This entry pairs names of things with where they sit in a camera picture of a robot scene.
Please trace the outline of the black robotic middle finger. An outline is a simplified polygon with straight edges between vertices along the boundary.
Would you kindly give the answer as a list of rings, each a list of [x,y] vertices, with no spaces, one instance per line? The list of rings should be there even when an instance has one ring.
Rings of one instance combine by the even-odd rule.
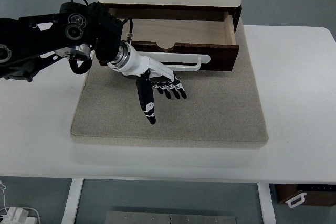
[[[165,96],[166,96],[168,99],[170,99],[170,98],[171,98],[171,94],[170,94],[170,92],[169,92],[169,90],[168,90],[168,87],[167,87],[167,85],[166,85],[166,81],[162,81],[162,87],[161,87],[161,89],[162,89],[163,93],[165,94]]]

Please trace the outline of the black robotic little finger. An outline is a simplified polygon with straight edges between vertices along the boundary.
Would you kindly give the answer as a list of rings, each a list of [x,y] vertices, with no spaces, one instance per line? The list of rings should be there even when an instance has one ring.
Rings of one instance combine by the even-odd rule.
[[[186,92],[185,92],[185,89],[182,85],[182,83],[180,82],[180,87],[178,88],[178,91],[180,93],[180,98],[183,98],[183,99],[186,99],[187,98],[187,95],[186,95]]]

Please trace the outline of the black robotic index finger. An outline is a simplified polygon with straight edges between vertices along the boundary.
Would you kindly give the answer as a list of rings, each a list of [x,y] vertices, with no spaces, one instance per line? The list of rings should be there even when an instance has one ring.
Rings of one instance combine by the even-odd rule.
[[[164,93],[160,77],[153,78],[153,87],[158,90],[159,94]]]

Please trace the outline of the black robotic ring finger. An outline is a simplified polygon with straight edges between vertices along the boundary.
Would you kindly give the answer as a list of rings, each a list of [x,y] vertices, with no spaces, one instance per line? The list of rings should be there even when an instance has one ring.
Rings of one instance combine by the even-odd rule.
[[[178,78],[175,78],[172,82],[167,86],[174,94],[177,99],[180,99],[180,93],[178,88],[180,87],[180,81]]]

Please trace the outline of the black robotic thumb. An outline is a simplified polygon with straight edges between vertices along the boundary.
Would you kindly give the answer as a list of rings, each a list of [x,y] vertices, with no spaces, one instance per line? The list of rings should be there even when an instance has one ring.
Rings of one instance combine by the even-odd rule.
[[[138,77],[136,87],[138,91],[140,107],[149,122],[154,125],[156,123],[154,113],[154,97],[149,75],[149,73],[144,73]]]

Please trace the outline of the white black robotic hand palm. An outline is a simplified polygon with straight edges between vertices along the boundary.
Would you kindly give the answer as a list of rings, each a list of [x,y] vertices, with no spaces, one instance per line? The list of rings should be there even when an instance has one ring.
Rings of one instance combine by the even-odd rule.
[[[121,42],[117,56],[107,65],[124,76],[137,76],[150,71],[150,78],[166,77],[168,82],[175,79],[174,72],[159,61],[140,55],[129,43]]]

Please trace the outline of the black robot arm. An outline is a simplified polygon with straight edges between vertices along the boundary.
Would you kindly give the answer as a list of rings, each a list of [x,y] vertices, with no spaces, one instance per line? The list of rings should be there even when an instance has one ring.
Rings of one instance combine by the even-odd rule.
[[[1,19],[1,77],[32,81],[42,69],[62,58],[75,74],[86,73],[93,58],[137,81],[142,111],[156,122],[153,90],[167,98],[186,98],[174,72],[159,61],[140,55],[132,33],[122,41],[125,23],[97,3],[66,2],[56,14]]]

